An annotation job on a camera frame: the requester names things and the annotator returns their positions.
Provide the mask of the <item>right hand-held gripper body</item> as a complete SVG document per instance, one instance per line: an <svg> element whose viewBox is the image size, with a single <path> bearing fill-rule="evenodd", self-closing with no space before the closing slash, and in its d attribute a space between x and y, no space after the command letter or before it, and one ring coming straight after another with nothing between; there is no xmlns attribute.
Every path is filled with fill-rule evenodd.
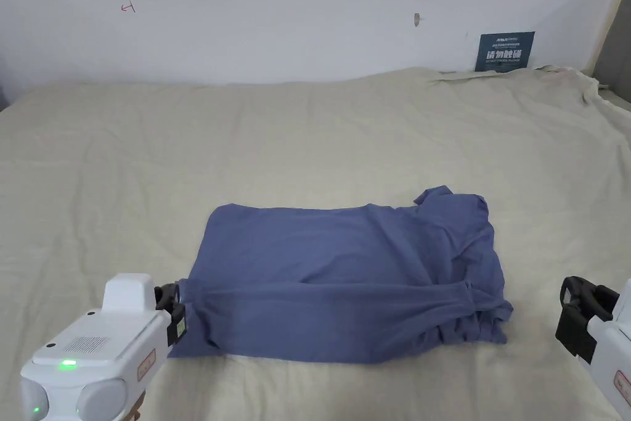
<svg viewBox="0 0 631 421"><path fill-rule="evenodd" d="M630 420L630 282L619 294L612 317L584 317L561 306L556 339L590 374L619 414Z"/></svg>

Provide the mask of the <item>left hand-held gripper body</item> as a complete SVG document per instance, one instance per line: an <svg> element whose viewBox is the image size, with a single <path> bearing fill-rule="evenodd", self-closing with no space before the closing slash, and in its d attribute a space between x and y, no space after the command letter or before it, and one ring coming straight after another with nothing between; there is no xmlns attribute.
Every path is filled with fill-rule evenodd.
<svg viewBox="0 0 631 421"><path fill-rule="evenodd" d="M117 274L91 309L20 371L26 420L122 420L187 332L185 305L156 311L148 274Z"/></svg>

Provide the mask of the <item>person's left hand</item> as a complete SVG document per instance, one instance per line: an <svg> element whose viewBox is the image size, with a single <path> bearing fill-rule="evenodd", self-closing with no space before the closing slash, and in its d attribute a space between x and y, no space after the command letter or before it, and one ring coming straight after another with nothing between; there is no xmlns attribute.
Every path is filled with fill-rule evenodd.
<svg viewBox="0 0 631 421"><path fill-rule="evenodd" d="M140 407L144 402L144 396L145 393L143 392L122 421L138 421L140 419Z"/></svg>

